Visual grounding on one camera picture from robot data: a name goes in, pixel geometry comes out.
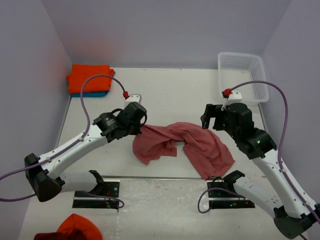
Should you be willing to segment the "pink t shirt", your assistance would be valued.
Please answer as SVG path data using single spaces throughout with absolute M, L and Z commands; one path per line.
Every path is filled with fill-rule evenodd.
M 167 126 L 146 124 L 135 136 L 132 151 L 148 165 L 163 156 L 176 157 L 178 142 L 184 143 L 184 154 L 204 180 L 225 175 L 235 163 L 230 150 L 215 133 L 190 122 Z

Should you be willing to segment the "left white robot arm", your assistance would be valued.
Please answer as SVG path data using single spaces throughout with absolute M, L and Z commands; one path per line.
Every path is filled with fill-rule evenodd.
M 95 170 L 69 177 L 65 171 L 88 153 L 114 140 L 141 133 L 141 120 L 147 119 L 147 110 L 138 102 L 129 103 L 102 113 L 79 135 L 60 147 L 24 159 L 25 176 L 37 199 L 46 202 L 62 192 L 82 191 L 94 197 L 103 193 L 102 178 Z

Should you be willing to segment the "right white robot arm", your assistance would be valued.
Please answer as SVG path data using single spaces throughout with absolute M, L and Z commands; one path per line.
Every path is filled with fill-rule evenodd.
M 227 196 L 249 199 L 263 209 L 280 233 L 290 240 L 302 237 L 320 221 L 320 205 L 295 180 L 271 136 L 255 127 L 252 111 L 245 104 L 207 104 L 200 119 L 203 129 L 207 129 L 210 120 L 214 119 L 213 129 L 228 133 L 275 190 L 271 194 L 235 170 L 223 178 L 223 191 Z

